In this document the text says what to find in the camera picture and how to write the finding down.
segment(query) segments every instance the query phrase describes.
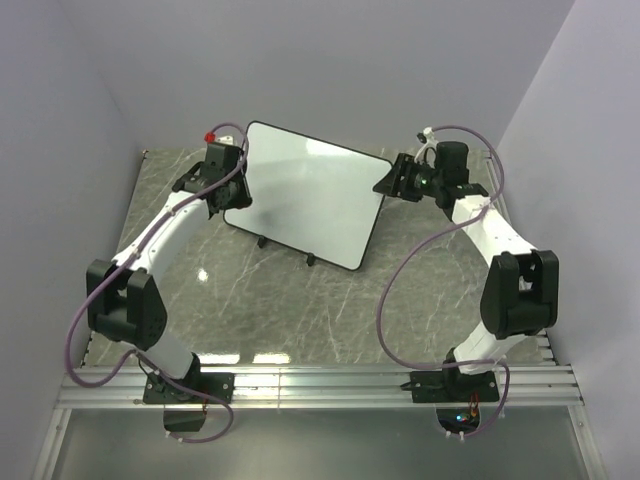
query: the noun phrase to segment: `gray marble surface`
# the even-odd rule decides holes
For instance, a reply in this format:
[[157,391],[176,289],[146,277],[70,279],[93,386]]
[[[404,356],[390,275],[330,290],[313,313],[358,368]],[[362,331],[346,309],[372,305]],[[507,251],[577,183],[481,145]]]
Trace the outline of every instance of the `gray marble surface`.
[[[395,160],[397,151],[361,148]],[[174,180],[204,158],[199,150],[153,150],[143,162],[120,249],[163,206]],[[481,151],[469,158],[472,181],[490,189]],[[400,260],[416,243],[448,225],[430,199],[386,199],[363,266],[356,272],[317,262],[214,216],[176,257],[160,285],[169,328],[205,363],[293,364],[388,362],[378,345],[375,308]],[[416,361],[442,360],[480,321],[487,273],[462,232],[436,241],[398,277],[384,312],[391,348]],[[124,348],[94,335],[87,365],[113,365]],[[516,346],[512,363],[542,360],[534,338]]]

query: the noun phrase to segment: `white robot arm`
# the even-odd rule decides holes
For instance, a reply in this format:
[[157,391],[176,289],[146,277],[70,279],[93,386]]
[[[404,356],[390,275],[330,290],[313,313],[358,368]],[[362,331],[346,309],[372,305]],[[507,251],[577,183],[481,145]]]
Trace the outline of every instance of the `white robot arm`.
[[[167,312],[157,285],[178,252],[214,214],[251,205],[243,169],[203,198],[175,209],[185,199],[231,174],[236,167],[242,150],[228,137],[221,140],[208,143],[204,161],[196,163],[176,181],[162,211],[131,245],[111,262],[96,260],[87,270],[89,294],[132,254],[135,256],[125,272],[90,304],[89,327],[110,340],[131,345],[166,376],[196,390],[200,382],[200,362],[197,355],[166,328]],[[158,219],[167,212],[172,216],[157,228]],[[141,240],[152,231],[149,242],[139,249]]]
[[[489,204],[489,194],[479,184],[469,183],[467,155],[461,142],[435,142],[424,138],[435,153],[434,166],[422,158],[400,154],[391,171],[374,191],[418,202],[433,197],[447,218],[463,227],[489,265],[480,312],[482,321],[469,337],[447,356],[447,362],[494,360],[497,362],[516,344],[551,327],[557,318],[558,258],[551,251],[538,251],[524,240]],[[491,370],[489,364],[463,365],[465,376]]]

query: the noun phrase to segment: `gray wall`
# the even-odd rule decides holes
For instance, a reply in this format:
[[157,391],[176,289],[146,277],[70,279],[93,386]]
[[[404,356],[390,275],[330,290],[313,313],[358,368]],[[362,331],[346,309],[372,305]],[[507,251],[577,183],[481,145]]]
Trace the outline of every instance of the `gray wall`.
[[498,141],[573,0],[60,0],[145,147],[261,119],[404,146]]
[[56,2],[0,2],[0,65],[0,464],[3,479],[22,480],[51,417],[84,271],[113,254],[139,165]]
[[640,478],[640,3],[578,0],[500,151],[515,224],[560,257],[554,350],[612,479]]

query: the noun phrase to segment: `whiteboard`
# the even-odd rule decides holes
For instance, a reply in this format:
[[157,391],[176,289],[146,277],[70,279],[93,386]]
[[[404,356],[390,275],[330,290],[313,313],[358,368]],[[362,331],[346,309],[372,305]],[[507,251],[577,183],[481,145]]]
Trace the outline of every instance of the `whiteboard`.
[[372,188],[391,163],[260,122],[249,125],[247,136],[253,204],[225,211],[225,221],[358,269],[384,199]]

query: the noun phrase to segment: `purple cable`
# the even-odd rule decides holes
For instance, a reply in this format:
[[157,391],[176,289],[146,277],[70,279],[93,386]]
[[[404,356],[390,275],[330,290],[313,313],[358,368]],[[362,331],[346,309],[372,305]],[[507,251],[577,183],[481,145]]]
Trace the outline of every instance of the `purple cable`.
[[[240,157],[240,160],[238,160],[238,163],[236,164],[236,166],[234,167],[234,169],[228,174],[226,175],[222,180],[214,183],[213,185],[205,188],[204,190],[195,193],[193,195],[191,195],[188,198],[185,198],[183,201],[177,203],[169,212],[166,212],[164,215],[162,215],[158,221],[156,223],[154,223],[151,228],[149,229],[149,231],[147,232],[147,234],[142,238],[142,240],[140,241],[140,243],[137,245],[137,250],[141,251],[142,249],[144,249],[144,247],[147,246],[147,244],[151,241],[151,239],[153,238],[153,236],[158,232],[158,230],[160,230],[160,228],[162,228],[162,226],[165,224],[165,222],[171,218],[173,215],[175,215],[175,213],[180,210],[181,208],[183,208],[184,206],[188,205],[189,203],[193,202],[194,200],[197,200],[198,198],[201,198],[207,194],[209,194],[210,192],[212,192],[213,190],[215,190],[216,188],[224,185],[225,183],[227,183],[235,174],[237,174],[245,165],[245,163],[247,162],[247,155],[249,154],[249,139],[247,138],[246,132],[245,130],[240,127],[239,125],[235,124],[235,123],[221,123],[219,125],[216,125],[215,127],[213,127],[213,129],[211,129],[212,133],[215,133],[216,131],[218,131],[221,128],[224,127],[232,127],[235,128],[236,130],[238,130],[240,132],[240,134],[243,137],[243,141],[242,141],[242,145],[243,145],[243,155]],[[73,380],[77,385],[80,385],[81,387],[84,388],[96,388],[96,387],[101,387],[103,385],[105,385],[106,383],[108,383],[109,381],[111,381],[113,379],[113,377],[115,377],[118,373],[118,371],[122,368],[122,366],[124,365],[124,363],[127,361],[127,359],[136,353],[135,349],[131,349],[126,351],[122,357],[120,357],[120,360],[118,360],[118,362],[116,363],[116,365],[113,367],[113,370],[111,370],[111,372],[104,377],[101,380],[98,380],[97,382],[87,382],[86,380],[83,380],[73,369],[73,361],[71,360],[71,343],[72,343],[72,339],[73,339],[73,334],[75,333],[76,328],[78,327],[78,324],[80,323],[80,320],[82,319],[84,312],[87,311],[87,308],[89,308],[89,305],[91,305],[91,303],[96,299],[96,297],[98,295],[100,295],[102,292],[104,292],[104,290],[111,285],[111,283],[118,277],[118,275],[120,275],[125,269],[129,268],[131,266],[131,264],[133,264],[136,260],[136,254],[132,253],[131,256],[129,258],[127,258],[122,265],[120,265],[117,269],[115,269],[113,271],[113,273],[111,273],[109,276],[107,276],[100,285],[98,285],[95,290],[93,290],[85,299],[85,301],[82,303],[82,305],[80,305],[80,308],[78,308],[78,311],[75,313],[75,315],[73,316],[73,320],[71,321],[71,326],[69,327],[69,331],[67,332],[67,336],[65,339],[65,344],[64,344],[64,368],[67,372],[67,375],[69,375],[69,377],[71,378],[71,380]],[[197,395],[201,398],[206,398],[207,400],[216,402],[216,403],[220,403],[221,405],[223,405],[225,408],[227,408],[227,410],[230,413],[230,422],[229,424],[222,430],[222,432],[219,435],[214,435],[214,437],[210,437],[209,440],[215,440],[216,438],[219,438],[221,435],[224,435],[224,433],[226,433],[229,428],[231,428],[231,423],[233,423],[233,412],[231,411],[231,407],[229,407],[229,405],[227,405],[224,401],[217,399],[211,395],[205,395],[203,393],[200,392],[195,392],[195,390],[191,390],[191,389],[187,389],[186,387],[182,387],[181,385],[179,385],[178,383],[174,382],[173,380],[168,379],[168,377],[166,375],[164,375],[161,372],[161,375],[163,376],[163,378],[165,380],[169,380],[167,383],[169,383],[170,385],[184,391],[185,393],[188,393],[189,395]],[[192,441],[189,443],[202,443],[202,441]]]
[[411,251],[407,254],[407,256],[404,257],[402,262],[400,262],[400,265],[398,266],[398,268],[396,268],[396,270],[393,272],[393,275],[391,275],[389,282],[382,290],[382,295],[380,296],[380,301],[378,302],[378,306],[376,308],[376,333],[378,334],[378,342],[380,343],[382,350],[384,350],[387,356],[389,356],[389,358],[391,358],[391,360],[393,360],[397,364],[402,365],[403,367],[406,367],[406,368],[411,368],[413,370],[440,370],[443,368],[455,368],[455,367],[462,367],[465,365],[496,365],[496,364],[504,368],[504,371],[505,371],[504,392],[502,394],[502,398],[500,399],[500,402],[498,403],[496,411],[477,430],[471,433],[465,434],[465,437],[471,437],[471,436],[477,435],[478,433],[482,432],[483,430],[493,425],[498,419],[498,417],[500,416],[500,412],[502,412],[502,410],[504,409],[504,405],[507,401],[507,395],[509,394],[509,383],[511,381],[511,372],[506,362],[504,360],[498,360],[497,362],[494,362],[493,360],[466,360],[464,362],[452,362],[452,363],[445,363],[445,364],[407,362],[406,360],[402,360],[400,357],[398,357],[395,353],[391,351],[391,349],[387,345],[387,342],[384,338],[384,332],[382,330],[382,311],[384,309],[384,302],[386,301],[387,296],[389,295],[389,291],[391,290],[391,286],[393,285],[393,282],[395,282],[396,278],[398,277],[402,269],[405,267],[405,265],[409,262],[409,260],[411,260],[420,250],[422,250],[422,248],[424,248],[426,245],[430,244],[431,242],[437,240],[438,238],[448,233],[453,233],[464,227],[468,227],[469,225],[479,221],[482,217],[485,216],[485,214],[489,209],[489,206],[500,197],[500,195],[502,194],[502,191],[504,190],[504,167],[502,165],[502,161],[500,160],[500,156],[498,155],[498,152],[496,152],[496,150],[493,148],[493,146],[489,143],[489,141],[485,137],[480,135],[475,130],[472,130],[467,127],[462,127],[459,125],[443,125],[441,127],[435,127],[433,129],[434,132],[437,132],[440,130],[462,130],[464,132],[468,132],[476,136],[477,138],[479,138],[487,146],[487,148],[489,149],[489,152],[491,153],[491,156],[495,159],[495,164],[498,167],[498,172],[500,174],[498,188],[496,190],[496,193],[494,193],[491,197],[489,197],[489,204],[486,205],[478,215],[476,215],[475,217],[465,222],[453,224],[450,227],[447,227],[446,229],[442,230],[441,232],[435,233],[427,237],[426,239],[421,241],[419,244],[417,244],[415,247],[413,247]]

